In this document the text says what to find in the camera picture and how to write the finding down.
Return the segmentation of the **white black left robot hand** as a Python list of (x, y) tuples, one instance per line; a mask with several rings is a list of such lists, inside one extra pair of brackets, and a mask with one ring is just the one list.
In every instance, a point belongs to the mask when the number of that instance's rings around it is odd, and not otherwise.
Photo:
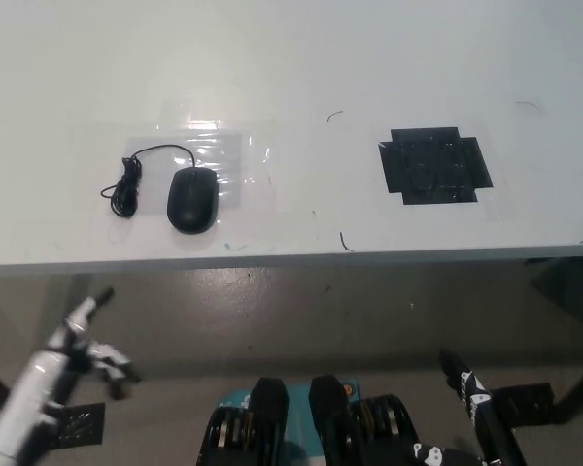
[(69, 400), (90, 372), (101, 376), (114, 400), (142, 380), (124, 353), (88, 334), (97, 311), (113, 296), (108, 287), (66, 313), (14, 385), (0, 384), (0, 465), (35, 465), (50, 451), (103, 442), (106, 405), (71, 406)]

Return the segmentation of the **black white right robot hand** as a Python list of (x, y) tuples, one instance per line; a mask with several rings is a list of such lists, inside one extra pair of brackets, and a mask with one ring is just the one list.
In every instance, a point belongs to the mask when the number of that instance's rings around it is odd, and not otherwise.
[(453, 351), (442, 349), (439, 362), (447, 384), (457, 393), (476, 434), (482, 455), (415, 443), (415, 465), (520, 465), (527, 464), (514, 434), (499, 417), (491, 391)]

